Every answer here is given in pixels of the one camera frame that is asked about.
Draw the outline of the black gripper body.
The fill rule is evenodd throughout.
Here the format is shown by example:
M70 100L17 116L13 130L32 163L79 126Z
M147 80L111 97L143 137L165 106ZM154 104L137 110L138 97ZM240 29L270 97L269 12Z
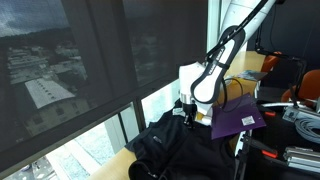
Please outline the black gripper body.
M182 104L182 109L185 113L185 120L184 123L185 124L192 124L195 116L196 116L196 112L197 112L197 107L195 104Z

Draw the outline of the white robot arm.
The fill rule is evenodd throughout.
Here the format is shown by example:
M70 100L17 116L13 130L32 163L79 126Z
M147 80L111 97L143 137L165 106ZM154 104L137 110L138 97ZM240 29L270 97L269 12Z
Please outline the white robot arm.
M261 25L277 0L231 0L223 19L217 44L205 55L205 62L179 67L180 101L184 124L194 127L196 114L206 114L218 99L224 75L232 61Z

